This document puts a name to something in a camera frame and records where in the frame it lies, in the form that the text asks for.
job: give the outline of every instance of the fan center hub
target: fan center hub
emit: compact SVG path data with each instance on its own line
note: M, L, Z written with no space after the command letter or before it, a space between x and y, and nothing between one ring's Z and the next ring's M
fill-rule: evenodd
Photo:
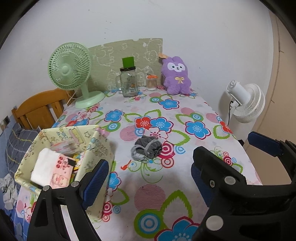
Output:
M62 75L68 75L70 73L71 67L68 64L65 64L61 71L62 71Z

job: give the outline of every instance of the purple plush toy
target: purple plush toy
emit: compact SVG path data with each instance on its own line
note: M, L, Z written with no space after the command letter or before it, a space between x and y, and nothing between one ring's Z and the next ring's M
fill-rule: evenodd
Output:
M161 73L165 77L163 85L169 95L190 94L191 80L188 78L187 67L180 57L169 57L163 60Z

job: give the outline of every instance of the wooden headboard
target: wooden headboard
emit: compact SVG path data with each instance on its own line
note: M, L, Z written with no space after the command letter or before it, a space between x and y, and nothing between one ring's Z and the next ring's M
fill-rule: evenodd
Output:
M51 128L55 121L48 106L53 108L56 117L59 118L64 110L61 101L65 100L71 104L73 99L70 100L70 96L73 94L74 91L58 88L41 92L25 100L19 108L12 109L12 114L15 120L26 129L37 129L38 126L42 129Z

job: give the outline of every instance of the plush toy eye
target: plush toy eye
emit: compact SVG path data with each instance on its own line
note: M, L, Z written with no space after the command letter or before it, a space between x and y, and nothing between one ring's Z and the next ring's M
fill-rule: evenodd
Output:
M176 66L175 66L174 63L171 63L171 62L168 63L168 69L169 69L169 70L173 70L173 69L175 69L175 68L176 68Z
M179 66L179 68L181 69L181 70L185 70L185 66L184 66L184 64L178 64L178 66Z

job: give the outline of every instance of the white fan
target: white fan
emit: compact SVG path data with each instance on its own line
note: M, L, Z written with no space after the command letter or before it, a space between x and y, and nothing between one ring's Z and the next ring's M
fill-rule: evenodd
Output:
M256 84L241 84L235 80L227 86L227 92L235 99L230 110L232 115L241 122L249 123L255 120L263 111L265 96Z

